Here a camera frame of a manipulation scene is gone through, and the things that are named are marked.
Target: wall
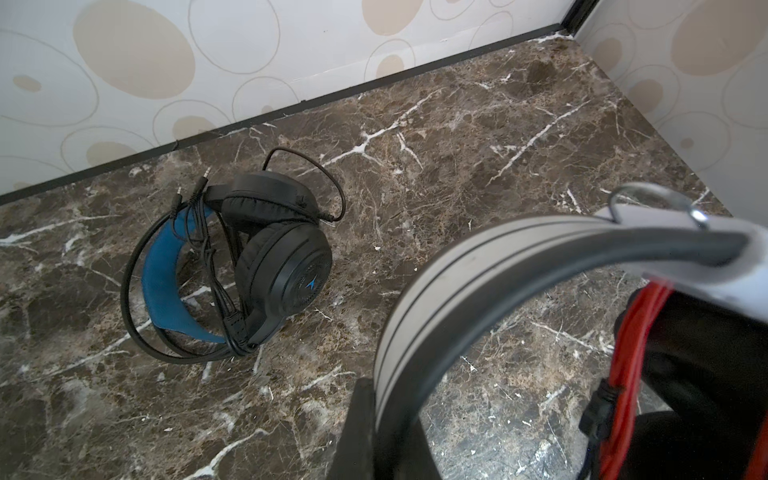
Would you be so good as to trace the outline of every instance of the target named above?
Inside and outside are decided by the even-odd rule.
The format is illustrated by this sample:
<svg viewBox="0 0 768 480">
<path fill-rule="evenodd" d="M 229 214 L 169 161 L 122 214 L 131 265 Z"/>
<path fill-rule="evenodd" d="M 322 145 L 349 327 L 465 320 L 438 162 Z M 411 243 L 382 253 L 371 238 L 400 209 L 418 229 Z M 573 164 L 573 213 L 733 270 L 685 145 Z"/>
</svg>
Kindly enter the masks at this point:
<svg viewBox="0 0 768 480">
<path fill-rule="evenodd" d="M 571 0 L 0 0 L 0 194 L 559 23 Z"/>
<path fill-rule="evenodd" d="M 602 0 L 577 40 L 738 217 L 768 225 L 768 2 Z"/>
</svg>

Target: red cable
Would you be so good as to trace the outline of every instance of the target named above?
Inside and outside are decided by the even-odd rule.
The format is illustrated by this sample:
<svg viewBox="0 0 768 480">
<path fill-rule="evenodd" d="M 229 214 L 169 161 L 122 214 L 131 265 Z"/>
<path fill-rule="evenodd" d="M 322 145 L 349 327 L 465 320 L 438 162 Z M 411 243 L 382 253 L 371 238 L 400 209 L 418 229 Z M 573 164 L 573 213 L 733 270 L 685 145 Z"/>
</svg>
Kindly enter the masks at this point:
<svg viewBox="0 0 768 480">
<path fill-rule="evenodd" d="M 619 388 L 611 437 L 600 451 L 600 479 L 616 480 L 634 432 L 635 403 L 640 392 L 645 344 L 654 320 L 673 290 L 649 283 L 634 299 L 616 338 L 608 383 Z M 743 480 L 768 480 L 768 412 L 755 441 L 755 449 Z"/>
<path fill-rule="evenodd" d="M 763 427 L 757 434 L 752 458 L 744 473 L 744 480 L 766 480 L 768 478 L 768 412 Z"/>
</svg>

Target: black ear pad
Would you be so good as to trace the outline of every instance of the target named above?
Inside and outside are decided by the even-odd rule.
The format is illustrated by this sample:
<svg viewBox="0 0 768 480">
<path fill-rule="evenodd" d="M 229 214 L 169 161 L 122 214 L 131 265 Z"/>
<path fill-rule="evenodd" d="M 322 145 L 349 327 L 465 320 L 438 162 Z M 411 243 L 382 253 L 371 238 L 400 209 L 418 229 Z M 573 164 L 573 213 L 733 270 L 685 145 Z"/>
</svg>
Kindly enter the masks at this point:
<svg viewBox="0 0 768 480">
<path fill-rule="evenodd" d="M 235 230 L 254 235 L 266 225 L 298 221 L 319 223 L 317 199 L 309 188 L 270 171 L 239 175 L 221 203 L 221 216 Z"/>
<path fill-rule="evenodd" d="M 245 246 L 235 268 L 237 290 L 268 316 L 304 310 L 323 289 L 333 255 L 325 234 L 311 223 L 275 223 Z"/>
</svg>

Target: marble floor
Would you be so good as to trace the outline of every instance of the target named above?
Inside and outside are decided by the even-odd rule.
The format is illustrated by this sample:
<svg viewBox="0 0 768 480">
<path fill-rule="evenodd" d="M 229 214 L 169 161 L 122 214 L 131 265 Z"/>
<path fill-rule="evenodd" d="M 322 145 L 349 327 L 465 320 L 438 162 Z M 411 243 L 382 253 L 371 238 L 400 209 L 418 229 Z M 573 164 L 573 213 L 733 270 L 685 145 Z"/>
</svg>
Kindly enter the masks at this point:
<svg viewBox="0 0 768 480">
<path fill-rule="evenodd" d="M 325 291 L 257 356 L 170 366 L 143 354 L 118 305 L 135 241 L 206 167 L 225 182 L 276 145 L 322 159 L 346 188 L 347 217 L 323 226 L 335 258 Z M 274 167 L 335 206 L 317 172 L 287 157 Z M 593 213 L 630 180 L 724 212 L 555 35 L 0 207 L 0 478 L 324 478 L 353 384 L 371 375 L 415 269 L 501 219 Z M 209 316 L 202 277 L 187 273 L 190 311 Z M 581 409 L 640 284 L 617 268 L 580 275 L 479 340 L 422 411 L 444 477 L 573 478 Z M 657 403 L 646 392 L 640 408 Z"/>
</svg>

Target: black headphones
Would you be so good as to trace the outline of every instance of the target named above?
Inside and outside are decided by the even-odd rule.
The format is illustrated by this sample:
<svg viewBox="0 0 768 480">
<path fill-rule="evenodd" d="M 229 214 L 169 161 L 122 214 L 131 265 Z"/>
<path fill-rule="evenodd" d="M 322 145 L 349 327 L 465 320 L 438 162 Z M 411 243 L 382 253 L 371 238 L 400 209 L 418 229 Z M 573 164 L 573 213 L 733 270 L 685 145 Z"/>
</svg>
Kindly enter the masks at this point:
<svg viewBox="0 0 768 480">
<path fill-rule="evenodd" d="M 333 182 L 341 196 L 338 216 L 320 211 L 305 185 L 266 171 L 277 151 L 300 156 Z M 229 184 L 206 188 L 208 173 L 199 179 L 188 201 L 182 201 L 179 189 L 170 211 L 139 240 L 121 286 L 121 309 L 128 332 L 144 351 L 165 362 L 188 364 L 245 356 L 271 338 L 288 316 L 304 310 L 317 298 L 328 280 L 333 256 L 319 223 L 339 221 L 346 212 L 346 196 L 336 178 L 318 162 L 290 148 L 272 149 L 262 171 L 239 175 Z M 215 249 L 207 229 L 207 218 L 212 214 L 218 217 L 227 238 L 239 306 L 216 278 Z M 158 231 L 144 261 L 142 290 L 152 326 L 178 356 L 160 352 L 147 343 L 134 325 L 128 302 L 136 263 Z M 245 246 L 242 235 L 248 239 Z M 224 337 L 199 325 L 178 295 L 176 262 L 186 243 L 200 255 Z M 226 345 L 203 355 L 192 353 L 177 345 L 168 330 Z"/>
</svg>

